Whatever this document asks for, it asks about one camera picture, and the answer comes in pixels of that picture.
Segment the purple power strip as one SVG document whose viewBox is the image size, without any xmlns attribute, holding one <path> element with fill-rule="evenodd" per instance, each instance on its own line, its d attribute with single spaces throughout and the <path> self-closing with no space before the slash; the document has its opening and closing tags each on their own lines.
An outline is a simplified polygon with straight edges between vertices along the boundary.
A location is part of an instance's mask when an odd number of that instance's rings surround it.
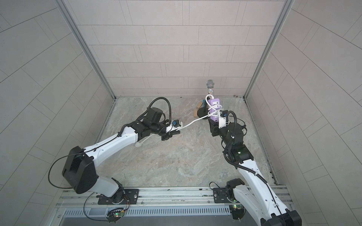
<svg viewBox="0 0 362 226">
<path fill-rule="evenodd" d="M 208 100 L 208 103 L 210 105 L 210 119 L 212 119 L 214 122 L 219 122 L 218 110 L 222 108 L 220 100 L 218 98 L 212 98 Z"/>
</svg>

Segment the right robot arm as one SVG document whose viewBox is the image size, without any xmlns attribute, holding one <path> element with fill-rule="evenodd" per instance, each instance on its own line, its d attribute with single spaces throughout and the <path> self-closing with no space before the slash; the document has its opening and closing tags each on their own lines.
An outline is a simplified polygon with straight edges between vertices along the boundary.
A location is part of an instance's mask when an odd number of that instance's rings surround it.
<svg viewBox="0 0 362 226">
<path fill-rule="evenodd" d="M 302 225 L 298 212 L 289 210 L 275 194 L 244 144 L 246 125 L 238 123 L 233 111 L 222 109 L 210 113 L 208 121 L 212 136 L 220 136 L 225 144 L 224 159 L 242 176 L 227 182 L 228 199 L 239 202 L 259 226 Z"/>
</svg>

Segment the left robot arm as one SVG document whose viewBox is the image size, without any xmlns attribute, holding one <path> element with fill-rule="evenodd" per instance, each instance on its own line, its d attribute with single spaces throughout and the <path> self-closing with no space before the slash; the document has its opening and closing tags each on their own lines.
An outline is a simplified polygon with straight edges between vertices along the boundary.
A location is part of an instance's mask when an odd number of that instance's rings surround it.
<svg viewBox="0 0 362 226">
<path fill-rule="evenodd" d="M 123 185 L 114 178 L 106 178 L 97 174 L 96 168 L 107 158 L 121 149 L 157 134 L 162 140 L 168 140 L 180 133 L 183 123 L 171 117 L 161 120 L 165 114 L 159 108 L 149 105 L 147 110 L 135 121 L 122 126 L 115 135 L 86 148 L 72 148 L 61 172 L 64 179 L 77 194 L 94 192 L 107 197 L 113 204 L 125 200 Z"/>
</svg>

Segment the wooden block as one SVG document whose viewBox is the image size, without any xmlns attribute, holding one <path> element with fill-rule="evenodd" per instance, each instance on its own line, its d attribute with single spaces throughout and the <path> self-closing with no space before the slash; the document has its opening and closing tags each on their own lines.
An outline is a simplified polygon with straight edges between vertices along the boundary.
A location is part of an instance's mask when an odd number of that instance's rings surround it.
<svg viewBox="0 0 362 226">
<path fill-rule="evenodd" d="M 194 118 L 197 118 L 197 117 L 198 117 L 198 110 L 202 107 L 202 105 L 203 105 L 203 102 L 202 102 L 202 101 L 200 101 L 200 102 L 197 104 L 196 108 L 194 109 Z"/>
</svg>

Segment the glitter microphone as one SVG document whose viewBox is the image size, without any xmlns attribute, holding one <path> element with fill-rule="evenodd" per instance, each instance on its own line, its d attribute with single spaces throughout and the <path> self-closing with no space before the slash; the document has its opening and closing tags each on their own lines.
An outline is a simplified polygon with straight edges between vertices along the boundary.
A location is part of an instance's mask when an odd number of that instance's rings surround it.
<svg viewBox="0 0 362 226">
<path fill-rule="evenodd" d="M 207 98 L 208 99 L 211 99 L 214 96 L 214 85 L 215 85 L 215 83 L 214 83 L 213 80 L 208 80 L 206 82 L 207 92 L 208 92 L 208 97 Z"/>
</svg>

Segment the right circuit board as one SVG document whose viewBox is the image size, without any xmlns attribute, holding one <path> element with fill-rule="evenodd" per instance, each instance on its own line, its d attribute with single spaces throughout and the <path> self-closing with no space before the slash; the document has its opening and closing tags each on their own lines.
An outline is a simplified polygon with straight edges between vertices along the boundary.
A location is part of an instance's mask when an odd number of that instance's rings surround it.
<svg viewBox="0 0 362 226">
<path fill-rule="evenodd" d="M 242 205 L 230 205 L 229 209 L 233 220 L 238 220 L 239 222 L 246 214 L 246 209 Z"/>
</svg>

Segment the circuit board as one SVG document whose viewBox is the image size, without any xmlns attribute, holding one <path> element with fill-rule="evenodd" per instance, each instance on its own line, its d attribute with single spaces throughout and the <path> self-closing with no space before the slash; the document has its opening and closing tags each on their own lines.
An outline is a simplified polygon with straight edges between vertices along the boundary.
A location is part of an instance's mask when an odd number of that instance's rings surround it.
<svg viewBox="0 0 362 226">
<path fill-rule="evenodd" d="M 246 209 L 242 205 L 230 205 L 229 209 L 233 220 L 238 220 L 239 222 L 246 214 Z"/>
<path fill-rule="evenodd" d="M 107 213 L 106 219 L 108 223 L 116 223 L 125 215 L 124 208 L 115 208 Z"/>
</svg>

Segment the left circuit board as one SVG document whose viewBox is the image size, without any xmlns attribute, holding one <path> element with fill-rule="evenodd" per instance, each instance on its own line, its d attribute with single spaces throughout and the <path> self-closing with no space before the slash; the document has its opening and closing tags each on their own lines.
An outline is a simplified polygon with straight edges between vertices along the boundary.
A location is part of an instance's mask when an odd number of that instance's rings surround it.
<svg viewBox="0 0 362 226">
<path fill-rule="evenodd" d="M 116 223 L 125 215 L 124 208 L 115 208 L 107 213 L 106 219 L 108 223 Z"/>
</svg>

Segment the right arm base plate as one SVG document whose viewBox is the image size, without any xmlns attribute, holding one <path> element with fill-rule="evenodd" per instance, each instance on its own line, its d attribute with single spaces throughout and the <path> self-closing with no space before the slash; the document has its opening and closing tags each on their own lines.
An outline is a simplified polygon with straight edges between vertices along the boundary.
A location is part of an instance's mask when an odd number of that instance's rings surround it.
<svg viewBox="0 0 362 226">
<path fill-rule="evenodd" d="M 232 200 L 227 195 L 227 189 L 226 188 L 218 188 L 214 187 L 212 188 L 213 194 L 214 194 L 214 202 L 215 203 L 228 203 L 229 205 L 237 204 L 239 205 L 240 202 L 237 200 Z"/>
</svg>

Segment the aluminium mounting rail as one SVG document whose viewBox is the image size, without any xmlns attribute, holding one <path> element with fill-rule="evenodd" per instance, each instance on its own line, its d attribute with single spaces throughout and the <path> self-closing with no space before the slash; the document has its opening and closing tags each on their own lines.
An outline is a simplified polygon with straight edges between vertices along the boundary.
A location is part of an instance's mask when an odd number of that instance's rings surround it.
<svg viewBox="0 0 362 226">
<path fill-rule="evenodd" d="M 214 202 L 213 187 L 129 187 L 126 189 L 139 189 L 139 196 L 136 204 L 131 207 L 144 206 L 186 206 L 186 205 L 216 205 Z M 74 191 L 64 190 L 57 201 L 57 207 L 106 207 L 116 205 L 98 205 L 99 194 L 86 192 L 77 194 Z"/>
</svg>

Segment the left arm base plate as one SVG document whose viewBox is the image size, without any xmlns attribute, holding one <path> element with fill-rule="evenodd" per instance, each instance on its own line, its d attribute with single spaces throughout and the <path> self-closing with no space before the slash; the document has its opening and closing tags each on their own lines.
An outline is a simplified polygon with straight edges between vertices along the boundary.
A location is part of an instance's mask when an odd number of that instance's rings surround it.
<svg viewBox="0 0 362 226">
<path fill-rule="evenodd" d="M 119 189 L 116 193 L 107 197 L 97 195 L 98 205 L 127 205 L 136 204 L 139 196 L 139 189 Z"/>
</svg>

